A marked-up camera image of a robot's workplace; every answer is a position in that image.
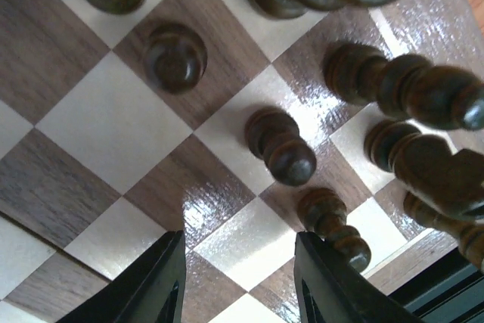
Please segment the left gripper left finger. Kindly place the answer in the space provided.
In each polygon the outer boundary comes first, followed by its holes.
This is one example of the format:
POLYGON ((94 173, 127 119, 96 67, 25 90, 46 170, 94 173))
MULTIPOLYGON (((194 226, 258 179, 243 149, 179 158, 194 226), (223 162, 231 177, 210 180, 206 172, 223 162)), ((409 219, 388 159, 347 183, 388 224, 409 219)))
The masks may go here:
POLYGON ((60 322, 180 322, 185 233, 168 231, 125 271, 60 322))

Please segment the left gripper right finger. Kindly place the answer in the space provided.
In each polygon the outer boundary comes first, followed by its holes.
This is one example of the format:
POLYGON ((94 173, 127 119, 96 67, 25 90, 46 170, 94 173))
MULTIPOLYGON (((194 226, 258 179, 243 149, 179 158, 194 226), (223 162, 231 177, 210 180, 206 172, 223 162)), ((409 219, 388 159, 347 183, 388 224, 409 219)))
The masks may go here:
POLYGON ((421 321, 313 232, 296 234, 293 275, 302 322, 421 321))

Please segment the dark pawn five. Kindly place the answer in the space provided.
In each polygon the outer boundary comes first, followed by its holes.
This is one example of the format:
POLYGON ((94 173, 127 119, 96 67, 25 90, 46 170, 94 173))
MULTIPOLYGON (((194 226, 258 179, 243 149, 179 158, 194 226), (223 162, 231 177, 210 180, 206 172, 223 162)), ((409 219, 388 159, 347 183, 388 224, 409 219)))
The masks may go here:
POLYGON ((369 266, 371 249, 358 229, 347 224, 347 207, 335 191, 311 189, 299 200, 296 212, 306 231, 328 242, 357 272, 369 266))

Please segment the dark rook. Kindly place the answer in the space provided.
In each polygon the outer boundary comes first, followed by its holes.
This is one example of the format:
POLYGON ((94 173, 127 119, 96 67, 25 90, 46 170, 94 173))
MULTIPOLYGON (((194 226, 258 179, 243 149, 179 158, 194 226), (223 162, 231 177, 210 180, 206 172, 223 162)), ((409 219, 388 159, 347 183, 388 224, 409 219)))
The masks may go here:
POLYGON ((449 218, 408 192, 403 210, 418 225, 445 232, 458 243, 459 253, 483 272, 483 224, 449 218))

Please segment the dark knight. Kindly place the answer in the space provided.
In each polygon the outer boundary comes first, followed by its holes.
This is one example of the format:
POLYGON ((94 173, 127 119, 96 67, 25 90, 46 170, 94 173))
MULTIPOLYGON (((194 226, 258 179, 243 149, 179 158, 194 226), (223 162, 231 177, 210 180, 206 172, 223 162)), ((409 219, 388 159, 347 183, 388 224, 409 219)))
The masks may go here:
POLYGON ((462 221, 483 219, 483 155, 470 149, 454 154, 438 135, 405 122, 383 120, 365 136, 366 157, 391 172, 437 212, 462 221))

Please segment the dark pawn one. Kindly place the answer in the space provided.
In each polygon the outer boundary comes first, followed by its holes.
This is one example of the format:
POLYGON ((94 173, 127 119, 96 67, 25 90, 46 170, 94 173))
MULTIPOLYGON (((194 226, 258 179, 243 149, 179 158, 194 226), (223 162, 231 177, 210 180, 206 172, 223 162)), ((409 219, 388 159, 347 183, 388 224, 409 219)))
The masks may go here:
POLYGON ((316 170, 315 152, 300 136, 295 119, 280 108, 254 112, 246 122, 244 138, 250 152, 283 185, 302 186, 316 170))

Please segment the dark bishop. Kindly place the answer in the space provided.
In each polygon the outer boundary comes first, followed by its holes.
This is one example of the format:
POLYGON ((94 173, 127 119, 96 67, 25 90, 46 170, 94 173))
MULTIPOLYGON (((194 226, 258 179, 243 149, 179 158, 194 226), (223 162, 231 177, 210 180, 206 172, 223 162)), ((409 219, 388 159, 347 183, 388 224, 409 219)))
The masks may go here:
POLYGON ((483 82, 461 67, 435 65, 420 54, 389 59, 361 43, 338 43, 323 59, 326 86, 349 104, 375 103, 394 120, 438 130, 483 128, 483 82))

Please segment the dark pawn two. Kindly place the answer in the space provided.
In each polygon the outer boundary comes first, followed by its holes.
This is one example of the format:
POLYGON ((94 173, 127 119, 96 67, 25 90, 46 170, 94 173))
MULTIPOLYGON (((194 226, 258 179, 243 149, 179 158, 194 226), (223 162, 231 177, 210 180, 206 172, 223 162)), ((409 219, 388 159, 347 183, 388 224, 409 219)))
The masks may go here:
POLYGON ((208 51, 201 36, 175 21, 160 23, 143 51, 147 84, 155 90, 180 95, 194 89, 206 71, 208 51))

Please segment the wooden chess board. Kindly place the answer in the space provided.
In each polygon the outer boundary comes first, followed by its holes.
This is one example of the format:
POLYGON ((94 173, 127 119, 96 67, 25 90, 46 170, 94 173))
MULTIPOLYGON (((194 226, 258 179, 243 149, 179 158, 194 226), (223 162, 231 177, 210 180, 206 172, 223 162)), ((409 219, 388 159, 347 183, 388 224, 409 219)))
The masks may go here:
POLYGON ((186 238, 184 322, 298 322, 294 203, 244 143, 258 108, 286 110, 313 148, 311 185, 333 189, 371 247, 364 277, 391 293, 456 248, 400 210, 404 189, 362 153, 381 114, 333 96, 326 47, 348 39, 395 57, 483 73, 467 0, 269 20, 247 0, 146 0, 126 16, 85 0, 1 0, 1 320, 54 322, 170 230, 186 238), (143 51, 160 23, 208 51, 197 86, 152 89, 143 51))

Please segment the black aluminium frame base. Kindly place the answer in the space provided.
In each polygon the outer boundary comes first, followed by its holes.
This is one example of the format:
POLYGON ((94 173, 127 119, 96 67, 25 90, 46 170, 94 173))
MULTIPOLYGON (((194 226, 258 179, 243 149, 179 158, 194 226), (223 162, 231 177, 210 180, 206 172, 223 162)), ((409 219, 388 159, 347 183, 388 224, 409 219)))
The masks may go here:
POLYGON ((483 273, 457 249, 389 297, 425 322, 483 321, 483 273))

